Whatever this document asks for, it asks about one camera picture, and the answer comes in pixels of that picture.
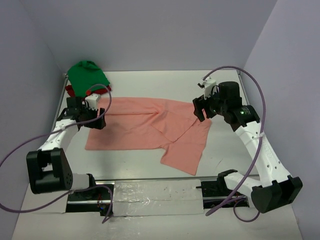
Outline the pink t shirt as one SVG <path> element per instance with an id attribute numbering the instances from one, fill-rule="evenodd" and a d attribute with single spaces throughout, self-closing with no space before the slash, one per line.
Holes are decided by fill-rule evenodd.
<path id="1" fill-rule="evenodd" d="M 164 149 L 161 164 L 195 175 L 206 147 L 211 120 L 200 121 L 189 102 L 162 98 L 115 97 L 106 108 L 106 127 L 91 129 L 88 151 Z"/>

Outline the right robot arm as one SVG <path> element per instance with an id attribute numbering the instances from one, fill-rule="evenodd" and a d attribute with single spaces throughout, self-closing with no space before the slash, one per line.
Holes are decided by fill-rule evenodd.
<path id="1" fill-rule="evenodd" d="M 217 190 L 227 196 L 234 189 L 251 200 L 259 213 L 265 214 L 291 204 L 303 187 L 283 166 L 264 132 L 262 120 L 251 105 L 244 105 L 240 86 L 235 81 L 216 84 L 205 81 L 198 86 L 203 95 L 193 99 L 194 115 L 203 122 L 222 116 L 241 139 L 257 169 L 259 180 L 231 169 L 218 174 Z"/>

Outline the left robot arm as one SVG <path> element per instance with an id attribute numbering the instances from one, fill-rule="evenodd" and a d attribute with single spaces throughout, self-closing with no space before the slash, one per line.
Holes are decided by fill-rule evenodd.
<path id="1" fill-rule="evenodd" d="M 102 130 L 106 126 L 105 108 L 98 108 L 101 96 L 68 97 L 58 116 L 53 134 L 36 151 L 26 155 L 30 189 L 34 194 L 69 191 L 74 175 L 65 151 L 81 127 Z"/>

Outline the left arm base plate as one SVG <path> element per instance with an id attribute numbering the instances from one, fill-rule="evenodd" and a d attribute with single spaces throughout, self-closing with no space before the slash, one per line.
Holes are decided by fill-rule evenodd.
<path id="1" fill-rule="evenodd" d="M 112 216 L 113 207 L 111 205 L 111 194 L 107 188 L 114 192 L 113 183 L 91 184 L 94 189 L 74 192 L 67 198 L 66 213 L 99 213 L 101 217 Z"/>

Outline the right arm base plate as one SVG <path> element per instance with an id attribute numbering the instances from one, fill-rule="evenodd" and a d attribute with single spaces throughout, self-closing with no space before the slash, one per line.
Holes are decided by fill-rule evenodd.
<path id="1" fill-rule="evenodd" d="M 219 205 L 223 202 L 224 199 L 227 198 L 227 196 L 232 192 L 232 190 L 229 190 L 227 188 L 223 188 L 222 186 L 219 186 L 219 183 L 216 179 L 207 179 L 207 180 L 200 180 L 200 185 L 196 187 L 196 189 L 200 189 L 202 192 L 202 201 L 203 201 L 203 208 L 205 210 L 212 209 L 213 207 Z M 239 192 L 236 192 L 232 198 L 239 198 L 241 197 L 241 194 Z M 233 208 L 235 205 L 236 207 L 249 207 L 249 203 L 246 199 L 246 197 L 243 197 L 245 200 L 235 200 L 231 203 L 227 203 L 222 208 Z"/>

